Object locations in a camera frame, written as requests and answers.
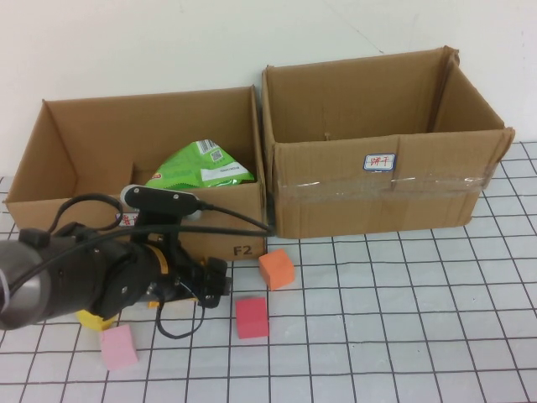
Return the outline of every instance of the transparent tape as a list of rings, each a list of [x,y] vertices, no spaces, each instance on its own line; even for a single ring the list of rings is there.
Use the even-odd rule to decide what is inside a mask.
[[[358,178],[304,183],[278,181],[280,200],[301,202],[324,202],[335,200],[363,200],[378,198],[438,198],[465,196],[482,191],[490,180],[488,177],[422,177],[393,178],[381,175],[365,175]]]

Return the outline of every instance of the yellow foam cube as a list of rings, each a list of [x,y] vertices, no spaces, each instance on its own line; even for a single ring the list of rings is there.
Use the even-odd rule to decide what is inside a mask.
[[[107,330],[117,319],[117,317],[112,317],[105,321],[101,317],[98,317],[97,315],[92,315],[88,311],[78,311],[76,313],[76,318],[83,327],[95,330],[96,332],[102,332]]]

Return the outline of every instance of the black cable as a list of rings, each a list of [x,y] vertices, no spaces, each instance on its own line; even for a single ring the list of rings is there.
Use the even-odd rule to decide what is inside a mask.
[[[99,243],[105,242],[111,239],[124,237],[128,235],[135,234],[145,234],[145,233],[212,233],[212,234],[221,234],[221,235],[238,235],[243,237],[270,237],[273,235],[273,230],[270,231],[251,231],[243,229],[233,229],[233,228],[212,228],[212,227],[197,227],[197,226],[182,226],[182,225],[145,225],[143,227],[132,227],[125,228],[114,231],[113,233],[104,233],[94,238],[86,239],[79,243],[76,243],[71,248],[64,250],[63,252],[57,254],[53,258],[45,260],[40,264],[37,264],[29,272],[22,274],[18,277],[9,287],[11,295],[13,295],[20,287],[23,286],[26,281],[32,279],[38,275],[41,271],[49,268],[51,265],[58,263],[66,256],[79,252],[86,248],[96,247]]]
[[[165,304],[164,297],[162,295],[158,294],[157,298],[159,299],[159,307],[157,308],[157,317],[155,318],[155,321],[157,323],[157,328],[159,329],[159,332],[161,332],[163,336],[166,336],[167,338],[173,338],[174,340],[180,340],[182,338],[187,338],[189,336],[192,336],[194,333],[196,333],[198,331],[198,329],[203,324],[203,320],[205,319],[205,300],[203,300],[199,296],[197,296],[195,294],[195,292],[192,291],[190,289],[190,287],[188,285],[186,285],[185,283],[181,282],[180,285],[183,288],[185,288],[187,291],[189,291],[192,294],[192,296],[194,298],[196,298],[200,302],[200,305],[201,305],[201,318],[200,318],[200,323],[198,323],[198,326],[196,326],[194,329],[192,329],[191,331],[189,331],[187,333],[183,333],[183,334],[180,334],[180,335],[174,335],[174,334],[171,334],[169,332],[166,332],[164,330],[164,327],[162,326],[162,319],[160,318],[161,315],[162,315],[162,311],[164,309],[164,304]]]
[[[254,220],[253,218],[245,216],[241,214],[240,212],[234,212],[233,210],[228,210],[227,208],[224,208],[224,207],[219,207],[219,206],[215,206],[214,204],[208,204],[208,203],[202,202],[201,209],[212,210],[214,212],[223,212],[224,214],[227,214],[228,216],[236,217],[240,220],[249,222],[250,224],[255,225],[257,228],[264,229],[265,231],[273,231],[273,229],[269,225],[263,222]]]
[[[113,197],[108,196],[108,195],[103,195],[102,193],[88,193],[86,195],[72,197],[71,199],[69,199],[68,201],[66,201],[60,206],[60,208],[58,209],[58,212],[56,213],[56,217],[54,218],[54,221],[50,225],[49,233],[52,233],[56,229],[56,227],[58,227],[58,222],[60,222],[60,218],[61,216],[63,216],[65,211],[67,211],[70,207],[73,207],[75,204],[80,203],[80,202],[106,203],[107,205],[114,207],[119,213],[116,217],[116,221],[114,221],[113,223],[106,225],[105,227],[101,227],[101,228],[90,228],[95,231],[109,231],[111,229],[114,229],[121,223],[121,220],[123,219],[123,205],[121,204],[119,200],[114,199]]]

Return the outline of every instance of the white wall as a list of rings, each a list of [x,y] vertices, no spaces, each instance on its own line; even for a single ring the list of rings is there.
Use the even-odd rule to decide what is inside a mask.
[[[258,85],[267,64],[444,44],[518,140],[537,140],[535,0],[0,0],[0,175],[42,98]]]

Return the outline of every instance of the foam cube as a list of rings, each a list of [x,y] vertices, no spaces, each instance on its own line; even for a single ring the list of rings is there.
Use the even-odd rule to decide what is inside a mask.
[[[283,249],[261,256],[259,271],[270,290],[277,290],[295,281],[295,267]]]
[[[109,371],[138,362],[129,325],[113,327],[100,333],[102,360]]]
[[[236,302],[238,338],[266,338],[269,336],[267,301],[248,298]]]
[[[107,321],[104,321],[101,317],[93,315],[88,311],[78,311],[76,313],[76,318],[83,327],[88,327],[96,332],[107,330],[117,319],[117,317],[112,317]]]

